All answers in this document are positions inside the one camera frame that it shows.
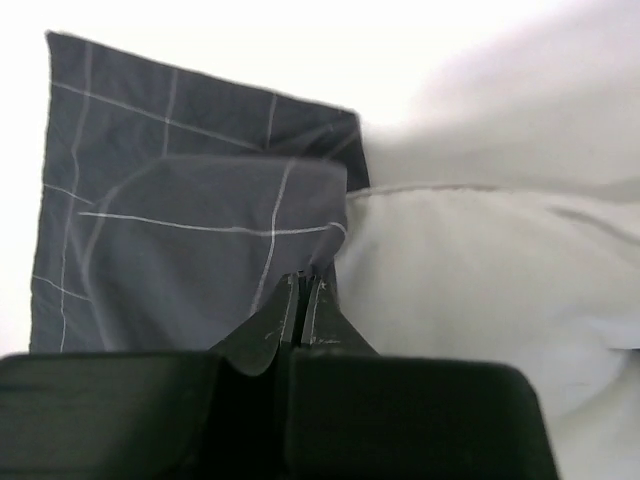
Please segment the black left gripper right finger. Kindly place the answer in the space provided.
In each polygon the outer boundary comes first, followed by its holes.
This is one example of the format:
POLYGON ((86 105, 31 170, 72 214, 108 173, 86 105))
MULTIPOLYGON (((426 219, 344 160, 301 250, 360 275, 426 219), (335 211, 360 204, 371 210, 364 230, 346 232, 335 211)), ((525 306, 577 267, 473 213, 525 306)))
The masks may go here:
POLYGON ((343 315, 333 285, 321 276, 305 280, 300 347, 349 355, 376 355, 375 349, 343 315))

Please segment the dark grey checked pillowcase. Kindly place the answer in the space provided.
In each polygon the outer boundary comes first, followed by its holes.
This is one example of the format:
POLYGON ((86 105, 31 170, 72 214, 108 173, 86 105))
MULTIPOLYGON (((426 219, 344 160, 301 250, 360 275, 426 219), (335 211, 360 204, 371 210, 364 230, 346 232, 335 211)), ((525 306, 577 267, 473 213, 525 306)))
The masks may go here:
POLYGON ((368 186, 358 116, 59 33, 33 353, 204 350, 331 273, 368 186))

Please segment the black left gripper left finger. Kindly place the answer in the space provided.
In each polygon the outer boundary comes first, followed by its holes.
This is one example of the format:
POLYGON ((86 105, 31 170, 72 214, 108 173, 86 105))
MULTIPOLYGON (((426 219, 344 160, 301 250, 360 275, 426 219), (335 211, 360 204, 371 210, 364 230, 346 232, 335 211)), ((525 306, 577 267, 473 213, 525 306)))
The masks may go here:
POLYGON ((210 352, 245 376, 266 372, 282 345, 293 344, 300 303, 300 275, 283 276, 265 304, 210 352))

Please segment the white pillow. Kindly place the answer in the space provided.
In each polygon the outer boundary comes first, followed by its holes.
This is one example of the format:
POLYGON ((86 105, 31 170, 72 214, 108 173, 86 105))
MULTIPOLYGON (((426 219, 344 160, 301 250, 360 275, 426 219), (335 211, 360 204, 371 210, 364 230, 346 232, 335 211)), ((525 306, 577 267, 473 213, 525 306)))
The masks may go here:
POLYGON ((437 187, 347 201, 341 307, 380 352, 522 371, 559 426, 639 420, 639 208, 437 187))

